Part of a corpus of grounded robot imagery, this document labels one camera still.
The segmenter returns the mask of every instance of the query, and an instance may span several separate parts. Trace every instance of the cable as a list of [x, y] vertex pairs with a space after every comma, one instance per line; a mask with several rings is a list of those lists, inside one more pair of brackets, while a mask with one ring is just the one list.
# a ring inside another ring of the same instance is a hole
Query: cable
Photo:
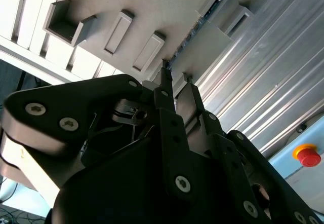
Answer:
[[10, 212], [10, 214], [12, 214], [12, 213], [14, 213], [14, 212], [17, 212], [17, 211], [20, 211], [20, 210], [14, 210], [14, 211]]
[[7, 199], [5, 199], [5, 200], [0, 200], [0, 204], [2, 204], [3, 202], [9, 200], [9, 199], [14, 195], [14, 193], [15, 193], [15, 191], [16, 191], [16, 189], [17, 189], [17, 186], [18, 186], [18, 183], [16, 183], [15, 189], [14, 189], [14, 191], [12, 192], [12, 194], [9, 196], [9, 198], [7, 198]]
[[5, 210], [5, 209], [3, 209], [3, 208], [0, 208], [3, 212], [6, 212], [7, 213], [7, 215], [10, 215], [11, 216], [11, 222], [12, 223], [15, 223], [14, 222], [14, 216], [13, 215], [11, 215], [11, 213], [9, 212], [9, 211], [7, 211], [7, 210]]

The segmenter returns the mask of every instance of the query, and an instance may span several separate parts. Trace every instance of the rectangular opening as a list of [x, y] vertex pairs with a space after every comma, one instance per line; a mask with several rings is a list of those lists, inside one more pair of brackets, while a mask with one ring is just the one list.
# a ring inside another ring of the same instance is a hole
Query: rectangular opening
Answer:
[[233, 26], [232, 30], [229, 31], [228, 36], [231, 37], [236, 31], [237, 29], [244, 23], [244, 21], [247, 19], [247, 15], [244, 14], [239, 21], [236, 23], [235, 26]]
[[215, 0], [212, 6], [208, 9], [206, 14], [204, 15], [204, 18], [208, 19], [210, 15], [220, 6], [223, 0]]
[[110, 55], [114, 54], [117, 47], [125, 36], [129, 26], [133, 21], [134, 15], [127, 11], [120, 11], [112, 28], [108, 34], [108, 41], [104, 50]]
[[165, 37], [162, 34], [155, 32], [136, 59], [133, 68], [137, 71], [144, 72], [163, 47], [164, 41]]

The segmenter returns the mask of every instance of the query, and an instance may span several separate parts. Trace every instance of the white panel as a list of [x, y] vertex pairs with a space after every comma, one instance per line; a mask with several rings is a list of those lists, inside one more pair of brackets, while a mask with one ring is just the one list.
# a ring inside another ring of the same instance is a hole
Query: white panel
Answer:
[[49, 48], [46, 53], [46, 59], [52, 63], [66, 68], [73, 52], [73, 47], [65, 42], [50, 36]]
[[74, 53], [72, 73], [82, 79], [93, 78], [101, 59], [87, 52], [81, 47], [77, 47]]
[[133, 68], [141, 72], [146, 71], [163, 45], [164, 39], [161, 38], [157, 33], [154, 33], [136, 59], [135, 63], [133, 64]]
[[19, 22], [23, 0], [0, 0], [0, 35], [11, 40], [13, 30]]
[[128, 27], [131, 25], [133, 18], [123, 11], [120, 11], [108, 35], [108, 41], [105, 51], [112, 55], [122, 41]]
[[[6, 199], [10, 196], [14, 192], [16, 184], [17, 183], [11, 179], [7, 179], [3, 184], [1, 184], [0, 198]], [[50, 207], [39, 192], [25, 187], [20, 183], [18, 183], [14, 195], [7, 201], [4, 201], [3, 204], [43, 217], [46, 217], [50, 211]]]
[[121, 72], [119, 69], [116, 69], [113, 73], [113, 75], [115, 76], [116, 74], [123, 74], [123, 72]]
[[17, 43], [29, 48], [43, 0], [25, 0]]
[[35, 30], [32, 35], [32, 40], [29, 47], [29, 49], [36, 54], [41, 53], [43, 42], [46, 36], [46, 32], [43, 30], [43, 25], [46, 20], [47, 12], [50, 8], [50, 3], [54, 3], [55, 1], [56, 0], [43, 0], [40, 7]]
[[111, 75], [113, 75], [115, 70], [116, 70], [116, 68], [111, 66], [109, 63], [101, 61], [99, 68], [98, 68], [98, 74], [95, 75], [95, 77], [99, 78], [99, 77], [111, 76]]

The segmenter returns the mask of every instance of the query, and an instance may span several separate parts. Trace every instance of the rectangular slot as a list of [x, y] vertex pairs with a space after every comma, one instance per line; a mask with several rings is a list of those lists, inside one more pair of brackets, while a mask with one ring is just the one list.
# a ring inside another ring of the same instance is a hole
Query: rectangular slot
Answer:
[[134, 15], [120, 11], [108, 34], [108, 41], [104, 50], [113, 55], [133, 21]]
[[238, 6], [220, 29], [229, 38], [235, 40], [248, 27], [253, 18], [254, 15], [249, 9], [243, 6]]
[[247, 19], [247, 15], [244, 14], [240, 20], [236, 23], [236, 25], [232, 28], [232, 30], [229, 31], [228, 36], [231, 37], [234, 32], [237, 31], [237, 29], [244, 23], [244, 21]]
[[211, 21], [218, 11], [224, 6], [227, 0], [206, 0], [198, 13], [201, 17], [206, 17]]
[[146, 71], [150, 63], [156, 57], [157, 53], [163, 47], [164, 42], [165, 37], [155, 32], [136, 59], [135, 63], [133, 64], [133, 68], [140, 72]]

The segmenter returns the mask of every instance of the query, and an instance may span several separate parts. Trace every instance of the black cable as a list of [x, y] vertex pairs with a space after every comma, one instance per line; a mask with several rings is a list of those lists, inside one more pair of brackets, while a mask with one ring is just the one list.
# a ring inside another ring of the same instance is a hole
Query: black cable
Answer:
[[5, 200], [0, 200], [0, 204], [2, 204], [3, 202], [9, 200], [9, 199], [14, 195], [14, 193], [15, 193], [15, 191], [16, 191], [16, 189], [17, 189], [17, 186], [18, 186], [18, 183], [16, 183], [15, 189], [14, 189], [14, 191], [12, 192], [12, 194], [9, 196], [9, 198], [7, 198], [7, 199], [5, 199]]
[[14, 223], [14, 216], [9, 211], [7, 211], [7, 210], [5, 210], [3, 208], [0, 208], [0, 210], [3, 211], [3, 212], [6, 212], [7, 213], [6, 215], [10, 215], [11, 216], [11, 221], [12, 221], [12, 223]]
[[22, 71], [16, 91], [20, 91], [21, 90], [22, 85], [24, 84], [25, 77], [26, 77], [26, 72], [25, 71]]
[[14, 210], [14, 211], [9, 212], [9, 213], [12, 215], [12, 213], [17, 212], [17, 211], [20, 211], [20, 210]]

